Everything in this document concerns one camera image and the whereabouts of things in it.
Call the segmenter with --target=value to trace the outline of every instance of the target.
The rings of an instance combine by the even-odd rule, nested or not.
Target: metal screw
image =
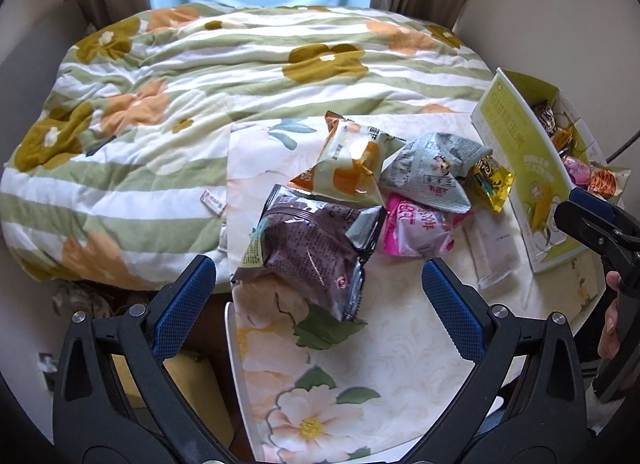
[[[491,307],[491,314],[497,318],[506,318],[509,315],[509,309],[504,305],[494,305]]]
[[[146,311],[145,305],[143,305],[142,303],[136,303],[129,308],[129,315],[138,317],[138,316],[142,316],[145,313],[145,311]]]
[[[71,321],[73,323],[82,323],[86,319],[86,312],[83,310],[79,310],[73,316],[71,316]]]
[[[553,314],[551,314],[551,319],[558,325],[564,325],[566,323],[566,318],[559,312],[554,312]]]

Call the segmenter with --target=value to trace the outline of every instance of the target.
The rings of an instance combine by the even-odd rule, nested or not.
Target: dark purple snack bag
[[[273,272],[336,319],[353,319],[362,295],[362,266],[385,216],[382,206],[350,208],[276,184],[233,279]]]

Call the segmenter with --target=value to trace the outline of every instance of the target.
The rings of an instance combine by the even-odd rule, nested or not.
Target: blue gripper pad
[[[172,285],[180,285],[181,278],[178,277]],[[215,285],[216,265],[208,257],[203,257],[156,322],[152,350],[159,362],[178,353]]]
[[[460,356],[475,363],[482,359],[482,324],[433,261],[428,261],[422,268],[422,290],[436,310]]]
[[[581,208],[590,211],[594,215],[598,215],[601,219],[614,223],[616,215],[613,212],[613,207],[607,204],[604,200],[589,194],[584,189],[574,188],[569,193],[569,200],[574,204],[579,205]]]

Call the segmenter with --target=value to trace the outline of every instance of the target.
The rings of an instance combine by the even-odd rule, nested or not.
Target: snack bag
[[[336,319],[353,319],[362,266],[375,249],[385,216],[382,206],[349,208],[276,184],[233,279],[273,272]]]
[[[587,187],[589,185],[589,179],[591,178],[591,166],[580,162],[577,158],[570,155],[565,156],[562,159],[564,169],[569,173],[569,178],[576,186]]]
[[[485,155],[476,162],[467,178],[468,185],[494,211],[501,211],[507,201],[511,186],[513,186],[513,179],[513,173],[498,163],[491,155]]]
[[[601,166],[591,163],[591,176],[587,191],[604,199],[616,198],[616,202],[625,189],[631,170]]]
[[[574,139],[573,126],[568,129],[558,127],[556,132],[551,136],[551,142],[554,144],[556,151],[561,154],[571,146],[571,141]]]
[[[380,185],[432,208],[466,213],[471,203],[456,177],[466,177],[490,153],[482,144],[452,133],[428,133],[402,147],[382,172]]]
[[[554,111],[551,109],[551,106],[549,106],[548,101],[546,100],[544,102],[541,102],[540,104],[533,106],[531,110],[538,119],[540,126],[542,126],[545,130],[546,134],[549,137],[553,137],[553,135],[556,133],[556,130],[558,129],[558,126],[556,126]]]
[[[453,228],[466,215],[430,209],[395,193],[386,202],[388,212],[383,249],[392,256],[429,259],[453,249]]]
[[[378,179],[383,161],[404,142],[373,126],[361,126],[328,111],[329,137],[318,162],[289,186],[361,206],[381,206]]]

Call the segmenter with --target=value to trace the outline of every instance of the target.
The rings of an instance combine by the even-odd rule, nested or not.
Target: bed
[[[491,79],[453,33],[397,14],[203,3],[143,12],[66,54],[2,174],[2,233],[38,280],[154,290],[207,254],[227,291],[234,124],[293,119],[268,130],[291,150],[306,132],[295,119],[469,112]]]

